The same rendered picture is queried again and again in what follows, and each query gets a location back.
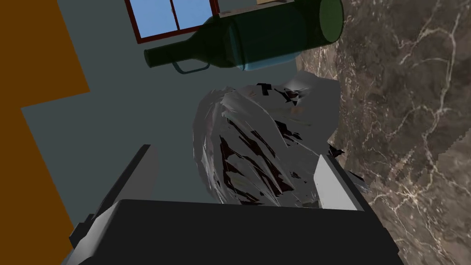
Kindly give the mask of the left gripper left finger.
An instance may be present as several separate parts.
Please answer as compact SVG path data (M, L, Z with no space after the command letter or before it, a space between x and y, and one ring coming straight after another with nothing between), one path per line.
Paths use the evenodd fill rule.
M150 199L158 171L156 147L144 144L104 197L95 216L98 217L123 199Z

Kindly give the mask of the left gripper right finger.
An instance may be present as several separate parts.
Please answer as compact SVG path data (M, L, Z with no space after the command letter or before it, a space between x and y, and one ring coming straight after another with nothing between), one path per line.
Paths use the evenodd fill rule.
M363 211L347 179L360 192L365 191L365 181L356 174L345 171L334 158L320 155L318 158L313 180L319 196L322 209Z

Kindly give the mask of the crumpled grey foil bag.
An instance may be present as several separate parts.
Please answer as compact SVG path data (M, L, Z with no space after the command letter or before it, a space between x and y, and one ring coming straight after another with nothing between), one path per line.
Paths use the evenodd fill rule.
M218 203L320 206L314 173L339 123L340 82L300 71L286 84L210 91L193 122L193 154Z

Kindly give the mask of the blue mug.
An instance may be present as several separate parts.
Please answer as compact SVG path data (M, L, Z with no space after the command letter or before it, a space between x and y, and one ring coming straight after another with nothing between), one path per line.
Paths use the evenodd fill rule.
M225 57L228 59L228 65L216 64L216 62L207 62L207 65L190 70L183 71L177 62L172 65L177 72L181 74L191 74L208 69L211 65L218 68L234 68L237 67L242 71L252 71L261 68L271 67L273 65L282 64L294 60L300 51L278 55L270 58L258 59L264 52L268 52L269 46L265 45L264 40L259 40L259 35L254 38L244 37L240 34L239 28L236 24L229 27L227 34L224 37L225 41Z

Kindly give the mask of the red framed window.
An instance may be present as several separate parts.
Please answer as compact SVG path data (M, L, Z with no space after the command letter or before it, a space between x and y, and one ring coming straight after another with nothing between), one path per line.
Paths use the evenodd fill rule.
M138 44L195 32L219 13L218 0L124 0Z

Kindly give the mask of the dark green glass bottle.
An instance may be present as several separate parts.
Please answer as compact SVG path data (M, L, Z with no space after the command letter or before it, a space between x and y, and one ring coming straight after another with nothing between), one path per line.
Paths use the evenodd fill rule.
M302 51L335 43L343 31L342 0L277 0L222 12L187 40L144 51L151 68L195 59L243 71L294 59Z

